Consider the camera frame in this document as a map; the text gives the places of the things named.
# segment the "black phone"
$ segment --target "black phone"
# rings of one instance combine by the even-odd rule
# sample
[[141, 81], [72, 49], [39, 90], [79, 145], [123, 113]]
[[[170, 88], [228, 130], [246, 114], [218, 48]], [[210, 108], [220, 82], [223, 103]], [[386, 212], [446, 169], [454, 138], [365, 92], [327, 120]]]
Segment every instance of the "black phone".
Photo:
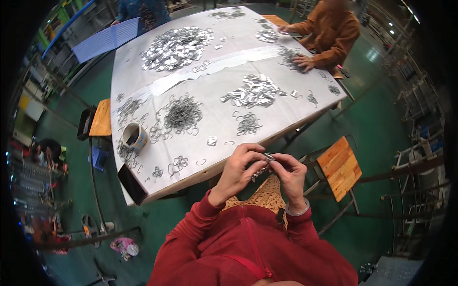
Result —
[[122, 165], [118, 172], [118, 179], [135, 204], [140, 205], [148, 193], [142, 188], [139, 182], [135, 179], [134, 175], [132, 175], [129, 167], [125, 164]]

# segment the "brown jacket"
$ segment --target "brown jacket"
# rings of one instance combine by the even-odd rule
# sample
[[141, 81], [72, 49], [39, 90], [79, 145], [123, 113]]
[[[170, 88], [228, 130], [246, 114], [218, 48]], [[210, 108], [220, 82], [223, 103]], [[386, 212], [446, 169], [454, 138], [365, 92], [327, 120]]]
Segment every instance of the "brown jacket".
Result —
[[318, 2], [307, 21], [295, 23], [297, 33], [307, 38], [299, 41], [307, 50], [315, 49], [315, 67], [341, 65], [360, 35], [360, 22], [350, 11], [329, 11]]

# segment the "table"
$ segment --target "table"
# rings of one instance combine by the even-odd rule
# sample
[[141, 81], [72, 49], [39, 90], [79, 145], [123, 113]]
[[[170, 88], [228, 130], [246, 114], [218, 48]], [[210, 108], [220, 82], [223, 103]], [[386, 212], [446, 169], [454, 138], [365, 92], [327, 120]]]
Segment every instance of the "table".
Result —
[[[195, 101], [202, 103], [200, 109], [203, 118], [197, 125], [198, 134], [174, 134], [172, 138], [163, 138], [154, 144], [147, 144], [134, 161], [127, 162], [138, 182], [148, 192], [144, 202], [158, 199], [217, 175], [222, 171], [225, 159], [232, 154], [238, 144], [248, 142], [267, 146], [289, 131], [313, 122], [346, 97], [338, 83], [325, 70], [314, 69], [304, 75], [280, 65], [283, 58], [278, 55], [279, 45], [300, 49], [301, 53], [309, 56], [311, 53], [290, 36], [281, 35], [277, 43], [258, 41], [255, 34], [261, 29], [261, 24], [255, 19], [261, 19], [261, 15], [242, 6], [241, 9], [246, 14], [244, 17], [228, 21], [217, 21], [209, 17], [211, 12], [231, 12], [231, 9], [229, 7], [203, 11], [173, 20], [130, 41], [116, 51], [111, 86], [114, 150], [117, 150], [125, 126], [125, 123], [118, 122], [117, 110], [129, 98], [141, 99], [143, 105], [128, 118], [128, 122], [138, 122], [145, 130], [150, 130], [154, 126], [157, 121], [156, 112], [169, 103], [172, 95], [179, 98], [189, 93]], [[203, 52], [199, 61], [172, 72], [141, 69], [142, 60], [139, 54], [150, 46], [155, 36], [171, 28], [190, 25], [214, 30], [215, 39], [211, 41], [209, 49]], [[220, 42], [219, 39], [222, 37], [226, 37], [227, 42]], [[217, 44], [222, 44], [223, 48], [214, 50], [213, 46]], [[208, 69], [193, 73], [192, 68], [202, 65], [205, 60], [212, 62]], [[327, 78], [322, 78], [320, 71]], [[256, 106], [250, 110], [237, 108], [229, 102], [221, 103], [221, 96], [243, 85], [244, 75], [259, 73], [270, 77], [288, 94], [292, 90], [297, 90], [303, 97], [295, 99], [291, 96], [279, 96], [268, 108]], [[329, 85], [338, 87], [340, 94], [331, 93]], [[307, 100], [309, 94], [313, 94], [317, 99], [317, 105]], [[238, 122], [232, 117], [236, 111], [239, 114], [253, 112], [263, 127], [256, 134], [237, 136]], [[209, 136], [218, 137], [215, 147], [206, 144]], [[188, 165], [179, 174], [171, 177], [168, 174], [169, 164], [179, 156], [188, 158]], [[119, 170], [124, 162], [118, 154], [115, 154], [115, 161]], [[156, 166], [164, 171], [159, 178], [152, 176]], [[126, 203], [131, 205], [133, 201], [125, 190], [123, 193]]]

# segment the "green epoxy floor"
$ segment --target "green epoxy floor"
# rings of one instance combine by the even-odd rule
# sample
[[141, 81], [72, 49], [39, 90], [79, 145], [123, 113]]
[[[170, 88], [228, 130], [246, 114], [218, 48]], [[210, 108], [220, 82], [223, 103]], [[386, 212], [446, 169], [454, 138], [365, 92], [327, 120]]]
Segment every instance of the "green epoxy floor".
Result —
[[[260, 14], [275, 14], [283, 19], [289, 19], [286, 8], [275, 8], [269, 4], [253, 4], [249, 6]], [[174, 18], [199, 11], [192, 8], [179, 11]], [[361, 27], [363, 35], [357, 40], [344, 67], [352, 77], [344, 83], [355, 97], [382, 74], [381, 56], [377, 51], [377, 43], [370, 39], [369, 31]], [[115, 53], [112, 52], [97, 63], [72, 88], [89, 104], [97, 105], [102, 99], [109, 98], [111, 73]], [[292, 144], [285, 146], [284, 140], [279, 140], [269, 146], [269, 152], [283, 152], [296, 158], [333, 144], [343, 135], [358, 159], [363, 176], [388, 172], [394, 164], [396, 150], [409, 147], [405, 126], [400, 118], [400, 106], [394, 106], [397, 87], [389, 78], [373, 86], [369, 93], [355, 104], [347, 113], [333, 120], [339, 110], [331, 110], [301, 134]], [[52, 103], [66, 119], [77, 124], [83, 106], [68, 97], [58, 98]], [[97, 209], [90, 184], [88, 141], [78, 141], [76, 131], [50, 114], [43, 116], [37, 132], [37, 138], [54, 138], [67, 147], [66, 161], [69, 165], [69, 175], [62, 184], [62, 189], [56, 194], [64, 201], [73, 200], [73, 205], [62, 212], [62, 222], [68, 231], [81, 229], [81, 217], [90, 214], [99, 224]], [[120, 185], [116, 179], [116, 168], [113, 149], [105, 142], [101, 145], [110, 151], [103, 172], [95, 171], [96, 184], [101, 201], [101, 208], [106, 221], [113, 221], [117, 230], [134, 226], [142, 228], [142, 235], [131, 235], [140, 245], [140, 253], [134, 259], [120, 261], [119, 253], [109, 247], [112, 240], [104, 241], [99, 248], [83, 246], [71, 249], [67, 255], [44, 254], [46, 265], [59, 285], [85, 285], [96, 280], [93, 257], [96, 257], [108, 273], [118, 277], [116, 285], [144, 285], [153, 268], [157, 251], [164, 242], [165, 235], [185, 216], [192, 204], [199, 201], [208, 189], [208, 182], [202, 182], [190, 188], [186, 197], [154, 201], [139, 207], [126, 206]], [[239, 198], [248, 198], [260, 185], [262, 179], [250, 184]], [[354, 193], [361, 212], [391, 213], [389, 201], [381, 201], [384, 194], [398, 192], [397, 182], [380, 181], [359, 184]], [[315, 190], [313, 194], [329, 193], [328, 188]], [[334, 200], [313, 200], [312, 220], [317, 230], [321, 229], [340, 208], [348, 202], [348, 196], [340, 203]], [[391, 220], [376, 220], [343, 216], [323, 236], [355, 267], [367, 263], [378, 255], [391, 251], [393, 225]]]

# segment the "red zippered sweater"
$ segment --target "red zippered sweater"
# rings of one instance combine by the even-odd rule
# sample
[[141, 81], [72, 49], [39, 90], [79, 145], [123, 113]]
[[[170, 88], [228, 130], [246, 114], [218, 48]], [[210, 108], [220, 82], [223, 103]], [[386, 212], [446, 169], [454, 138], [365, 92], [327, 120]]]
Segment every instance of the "red zippered sweater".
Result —
[[252, 285], [265, 277], [310, 285], [357, 285], [353, 267], [320, 240], [309, 209], [288, 216], [288, 230], [269, 209], [242, 205], [219, 213], [205, 197], [166, 235], [152, 285]]

